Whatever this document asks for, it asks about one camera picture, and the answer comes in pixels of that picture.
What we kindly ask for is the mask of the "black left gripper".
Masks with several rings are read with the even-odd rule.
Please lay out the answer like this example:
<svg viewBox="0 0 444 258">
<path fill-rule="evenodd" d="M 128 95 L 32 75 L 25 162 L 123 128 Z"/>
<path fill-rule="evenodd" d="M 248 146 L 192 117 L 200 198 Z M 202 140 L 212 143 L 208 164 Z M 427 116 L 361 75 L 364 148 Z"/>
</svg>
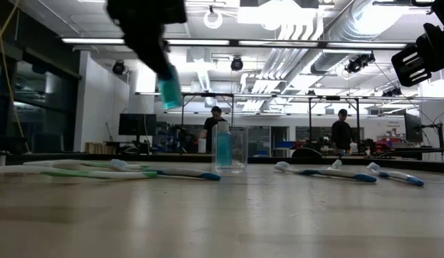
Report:
<svg viewBox="0 0 444 258">
<path fill-rule="evenodd" d="M 138 59 L 159 79 L 171 79 L 163 49 L 163 24 L 186 23 L 185 1 L 107 0 L 106 11 L 116 23 L 130 24 L 123 29 L 123 39 Z"/>
</svg>

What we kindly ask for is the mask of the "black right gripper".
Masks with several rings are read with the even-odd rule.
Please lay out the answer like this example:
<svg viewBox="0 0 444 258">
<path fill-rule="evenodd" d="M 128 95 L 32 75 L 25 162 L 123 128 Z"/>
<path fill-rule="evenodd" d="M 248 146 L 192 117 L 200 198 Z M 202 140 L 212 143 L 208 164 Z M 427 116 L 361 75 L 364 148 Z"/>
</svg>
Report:
<svg viewBox="0 0 444 258">
<path fill-rule="evenodd" d="M 439 26 L 423 24 L 425 33 L 393 55 L 392 65 L 402 86 L 412 87 L 431 78 L 431 72 L 444 68 L 444 34 Z"/>
</svg>

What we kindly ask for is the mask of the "blue white toothbrush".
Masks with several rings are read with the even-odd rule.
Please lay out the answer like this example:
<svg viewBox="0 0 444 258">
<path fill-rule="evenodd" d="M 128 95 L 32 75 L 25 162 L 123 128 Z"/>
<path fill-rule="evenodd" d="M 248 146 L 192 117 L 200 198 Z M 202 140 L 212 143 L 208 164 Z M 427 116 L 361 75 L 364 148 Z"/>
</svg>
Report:
<svg viewBox="0 0 444 258">
<path fill-rule="evenodd" d="M 108 165 L 118 171 L 124 172 L 156 172 L 159 176 L 182 176 L 189 178 L 201 178 L 210 181 L 220 181 L 221 177 L 207 171 L 201 171 L 189 168 L 152 168 L 147 165 L 129 165 L 126 161 L 118 159 L 111 160 Z"/>
<path fill-rule="evenodd" d="M 411 176 L 409 174 L 399 172 L 399 171 L 382 171 L 381 167 L 378 164 L 373 163 L 373 162 L 371 162 L 367 166 L 367 170 L 375 173 L 377 176 L 379 176 L 381 178 L 393 178 L 396 180 L 401 180 L 401 181 L 410 183 L 415 186 L 424 186 L 424 182 L 415 176 Z"/>
<path fill-rule="evenodd" d="M 366 173 L 358 173 L 353 171 L 343 171 L 333 168 L 303 168 L 295 169 L 291 168 L 287 162 L 281 161 L 274 165 L 276 171 L 295 173 L 302 176 L 332 176 L 339 178 L 348 178 L 356 181 L 362 181 L 366 183 L 375 183 L 377 179 L 373 176 L 367 175 Z"/>
</svg>

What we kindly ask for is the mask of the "black monitor on arm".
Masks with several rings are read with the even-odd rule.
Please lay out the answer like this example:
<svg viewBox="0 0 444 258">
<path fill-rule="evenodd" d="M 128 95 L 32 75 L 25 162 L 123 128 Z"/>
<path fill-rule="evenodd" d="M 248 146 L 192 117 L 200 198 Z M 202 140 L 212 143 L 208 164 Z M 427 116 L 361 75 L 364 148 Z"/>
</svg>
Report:
<svg viewBox="0 0 444 258">
<path fill-rule="evenodd" d="M 404 114 L 404 119 L 406 141 L 409 143 L 421 143 L 423 141 L 423 133 L 420 129 L 421 119 L 408 113 Z"/>
</svg>

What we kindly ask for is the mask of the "black computer monitor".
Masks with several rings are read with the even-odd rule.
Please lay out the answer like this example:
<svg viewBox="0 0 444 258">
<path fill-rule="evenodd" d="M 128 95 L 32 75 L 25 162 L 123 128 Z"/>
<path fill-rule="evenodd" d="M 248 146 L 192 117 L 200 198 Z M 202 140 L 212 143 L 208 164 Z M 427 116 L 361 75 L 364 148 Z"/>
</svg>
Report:
<svg viewBox="0 0 444 258">
<path fill-rule="evenodd" d="M 119 120 L 119 135 L 154 136 L 156 134 L 156 115 L 122 113 Z"/>
</svg>

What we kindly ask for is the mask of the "silver ventilation ducts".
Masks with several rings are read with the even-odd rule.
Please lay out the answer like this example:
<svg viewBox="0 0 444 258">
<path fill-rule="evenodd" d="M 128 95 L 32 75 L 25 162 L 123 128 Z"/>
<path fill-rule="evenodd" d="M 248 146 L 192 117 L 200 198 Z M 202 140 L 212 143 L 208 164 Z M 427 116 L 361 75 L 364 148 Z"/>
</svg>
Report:
<svg viewBox="0 0 444 258">
<path fill-rule="evenodd" d="M 280 39 L 327 41 L 372 41 L 389 29 L 403 15 L 402 7 L 375 5 L 377 0 L 352 0 L 329 28 L 324 27 L 321 11 L 306 22 L 285 24 Z M 278 49 L 271 51 L 261 79 L 284 80 L 289 75 L 311 73 L 322 76 L 348 56 L 347 53 L 318 49 Z"/>
</svg>

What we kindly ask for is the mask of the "person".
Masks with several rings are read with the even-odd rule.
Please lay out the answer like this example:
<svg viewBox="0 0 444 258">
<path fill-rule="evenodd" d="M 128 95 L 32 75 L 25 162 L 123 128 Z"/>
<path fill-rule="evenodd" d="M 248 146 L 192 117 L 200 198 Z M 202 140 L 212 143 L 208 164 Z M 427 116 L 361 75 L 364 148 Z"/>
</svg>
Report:
<svg viewBox="0 0 444 258">
<path fill-rule="evenodd" d="M 343 154 L 351 149 L 354 134 L 346 122 L 347 110 L 341 109 L 338 112 L 338 120 L 332 124 L 331 143 L 338 154 Z"/>
<path fill-rule="evenodd" d="M 225 122 L 226 120 L 221 116 L 222 110 L 218 106 L 214 106 L 211 109 L 211 117 L 207 118 L 204 122 L 203 129 L 200 133 L 199 138 L 206 141 L 206 153 L 211 153 L 212 151 L 212 129 L 219 122 Z"/>
</svg>

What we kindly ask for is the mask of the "wooden crate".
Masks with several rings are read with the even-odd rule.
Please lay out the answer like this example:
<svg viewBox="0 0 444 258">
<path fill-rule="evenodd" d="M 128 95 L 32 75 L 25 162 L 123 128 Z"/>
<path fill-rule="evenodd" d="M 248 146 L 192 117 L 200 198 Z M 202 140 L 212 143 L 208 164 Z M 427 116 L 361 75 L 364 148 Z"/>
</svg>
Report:
<svg viewBox="0 0 444 258">
<path fill-rule="evenodd" d="M 115 154 L 116 147 L 113 143 L 85 143 L 85 152 L 89 154 Z"/>
</svg>

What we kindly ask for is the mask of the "long overhead light bar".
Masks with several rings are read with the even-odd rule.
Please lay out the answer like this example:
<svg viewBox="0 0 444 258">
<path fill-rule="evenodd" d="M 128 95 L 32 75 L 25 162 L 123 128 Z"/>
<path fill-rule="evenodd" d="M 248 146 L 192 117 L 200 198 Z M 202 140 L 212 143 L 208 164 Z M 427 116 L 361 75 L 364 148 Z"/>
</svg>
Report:
<svg viewBox="0 0 444 258">
<path fill-rule="evenodd" d="M 350 49 L 350 50 L 401 50 L 414 42 L 336 42 L 313 40 L 268 40 L 268 39 L 165 39 L 171 47 L 248 47 L 286 49 Z"/>
</svg>

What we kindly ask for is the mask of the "clear acrylic holder box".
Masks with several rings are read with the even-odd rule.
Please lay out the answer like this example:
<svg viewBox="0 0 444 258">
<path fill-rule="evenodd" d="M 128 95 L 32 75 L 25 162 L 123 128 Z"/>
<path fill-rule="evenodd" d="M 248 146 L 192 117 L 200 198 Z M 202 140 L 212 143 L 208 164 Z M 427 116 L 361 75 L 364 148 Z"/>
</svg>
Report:
<svg viewBox="0 0 444 258">
<path fill-rule="evenodd" d="M 232 126 L 229 131 L 233 137 L 233 160 L 231 166 L 217 164 L 217 132 L 218 124 L 212 130 L 212 171 L 221 176 L 242 176 L 248 160 L 248 129 L 245 126 Z"/>
</svg>

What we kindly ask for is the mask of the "black overhead truss frame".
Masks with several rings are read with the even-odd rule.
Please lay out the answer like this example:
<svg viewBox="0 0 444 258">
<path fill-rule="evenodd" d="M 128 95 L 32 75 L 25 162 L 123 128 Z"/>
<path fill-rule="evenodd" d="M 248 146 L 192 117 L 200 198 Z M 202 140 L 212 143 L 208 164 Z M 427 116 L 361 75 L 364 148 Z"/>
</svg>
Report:
<svg viewBox="0 0 444 258">
<path fill-rule="evenodd" d="M 395 117 L 404 110 L 420 111 L 423 102 L 444 101 L 444 97 L 376 97 L 376 96 L 340 96 L 340 95 L 275 95 L 275 94 L 233 94 L 220 92 L 184 92 L 180 98 L 180 116 L 186 114 L 185 106 L 195 98 L 222 99 L 230 107 L 228 114 L 231 122 L 238 116 L 307 116 L 312 125 L 314 116 L 325 117 L 324 112 L 336 104 L 346 103 L 355 113 L 352 115 L 360 127 L 360 118 L 364 116 L 362 109 L 377 110 L 376 117 Z"/>
</svg>

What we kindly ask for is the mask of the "black aluminium table frame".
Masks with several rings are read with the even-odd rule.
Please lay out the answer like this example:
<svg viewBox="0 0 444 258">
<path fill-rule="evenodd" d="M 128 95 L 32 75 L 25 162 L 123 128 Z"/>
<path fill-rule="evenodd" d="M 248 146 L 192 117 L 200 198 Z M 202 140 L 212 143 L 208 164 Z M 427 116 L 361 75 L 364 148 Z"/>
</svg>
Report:
<svg viewBox="0 0 444 258">
<path fill-rule="evenodd" d="M 77 159 L 77 160 L 94 160 L 108 161 L 110 159 L 121 159 L 124 161 L 141 161 L 141 162 L 183 162 L 183 163 L 210 163 L 212 157 L 208 155 L 180 155 L 169 153 L 166 155 L 108 155 L 108 154 L 89 154 L 89 153 L 50 153 L 50 154 L 24 154 L 24 155 L 7 155 L 7 165 L 18 165 L 27 161 L 47 161 L 60 159 Z M 249 157 L 249 164 L 274 164 L 279 161 L 286 161 L 290 164 L 299 165 L 330 165 L 336 161 L 335 157 L 330 158 L 259 158 Z M 412 171 L 427 171 L 444 173 L 444 163 L 429 161 L 409 161 L 395 160 L 386 158 L 363 158 L 361 156 L 345 156 L 341 158 L 344 165 L 348 166 L 366 166 L 374 162 L 383 168 L 396 168 Z"/>
</svg>

